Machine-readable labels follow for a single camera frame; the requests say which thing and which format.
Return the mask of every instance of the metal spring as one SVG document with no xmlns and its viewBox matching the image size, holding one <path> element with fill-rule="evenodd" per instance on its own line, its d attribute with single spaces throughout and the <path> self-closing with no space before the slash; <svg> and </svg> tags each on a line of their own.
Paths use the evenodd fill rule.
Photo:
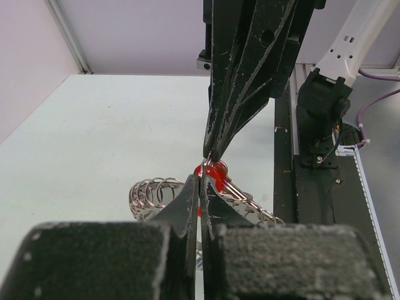
<svg viewBox="0 0 400 300">
<path fill-rule="evenodd" d="M 183 186 L 183 184 L 182 181 L 172 177 L 155 177 L 137 182 L 129 191 L 129 208 L 133 216 L 139 222 L 145 222 L 155 216 L 175 199 L 179 194 L 179 187 Z M 171 193 L 171 197 L 168 197 L 167 202 L 164 202 L 164 193 L 166 191 Z M 243 199 L 235 199 L 225 192 L 221 193 L 222 198 L 231 204 L 233 208 L 240 206 L 241 209 L 237 209 L 238 213 L 254 224 L 263 225 L 265 221 L 271 221 L 274 224 L 284 223 L 282 219 L 275 216 L 271 211 L 262 208 L 253 200 L 252 195 L 246 192 L 242 192 L 242 195 L 245 196 Z"/>
<path fill-rule="evenodd" d="M 129 191 L 129 208 L 133 216 L 139 222 L 147 221 L 169 204 L 163 202 L 165 190 L 168 188 L 172 192 L 170 202 L 178 195 L 176 189 L 179 186 L 183 186 L 183 182 L 171 177 L 155 177 L 135 183 Z"/>
</svg>

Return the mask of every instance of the white table surface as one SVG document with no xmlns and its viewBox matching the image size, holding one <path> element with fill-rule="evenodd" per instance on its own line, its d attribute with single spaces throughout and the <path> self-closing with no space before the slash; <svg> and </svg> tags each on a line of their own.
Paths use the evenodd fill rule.
<svg viewBox="0 0 400 300">
<path fill-rule="evenodd" d="M 0 145 L 0 283 L 47 221 L 133 221 L 129 188 L 201 162 L 208 77 L 72 75 Z M 233 140 L 233 181 L 272 209 L 274 101 Z"/>
</svg>

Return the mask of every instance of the metal spring coil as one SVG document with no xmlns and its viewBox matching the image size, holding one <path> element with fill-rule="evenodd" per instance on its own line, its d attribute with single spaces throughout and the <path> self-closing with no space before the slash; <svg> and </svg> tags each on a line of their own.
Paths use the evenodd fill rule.
<svg viewBox="0 0 400 300">
<path fill-rule="evenodd" d="M 183 182 L 172 177 L 145 179 L 137 182 L 129 191 L 129 208 L 133 216 L 139 222 L 145 222 L 155 216 L 162 208 L 165 208 L 180 192 Z M 167 201 L 164 198 L 166 192 L 170 193 Z M 276 217 L 271 211 L 262 208 L 253 197 L 245 193 L 247 199 L 234 199 L 228 194 L 221 194 L 223 199 L 231 204 L 236 211 L 251 221 L 253 224 L 263 225 L 265 221 L 274 224 L 284 223 L 282 219 Z"/>
</svg>

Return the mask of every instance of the white wall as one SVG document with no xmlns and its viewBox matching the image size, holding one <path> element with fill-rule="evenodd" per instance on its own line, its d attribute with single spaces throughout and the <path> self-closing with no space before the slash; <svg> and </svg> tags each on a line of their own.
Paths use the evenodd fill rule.
<svg viewBox="0 0 400 300">
<path fill-rule="evenodd" d="M 196 69 L 204 48 L 203 0 L 58 0 L 95 73 L 207 74 Z M 356 0 L 328 0 L 315 11 L 299 63 L 317 63 Z M 364 64 L 393 63 L 400 48 L 400 5 Z"/>
<path fill-rule="evenodd" d="M 0 143 L 78 72 L 43 0 L 1 0 Z"/>
</svg>

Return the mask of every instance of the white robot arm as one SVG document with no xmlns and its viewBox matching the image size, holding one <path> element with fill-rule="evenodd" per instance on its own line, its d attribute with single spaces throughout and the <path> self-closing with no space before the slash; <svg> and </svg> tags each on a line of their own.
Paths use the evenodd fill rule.
<svg viewBox="0 0 400 300">
<path fill-rule="evenodd" d="M 316 68 L 351 87 L 364 57 L 400 0 L 358 0 L 329 51 Z"/>
<path fill-rule="evenodd" d="M 357 0 L 336 40 L 301 86 L 299 132 L 310 143 L 328 138 L 350 108 L 348 97 L 361 63 L 399 2 Z"/>
</svg>

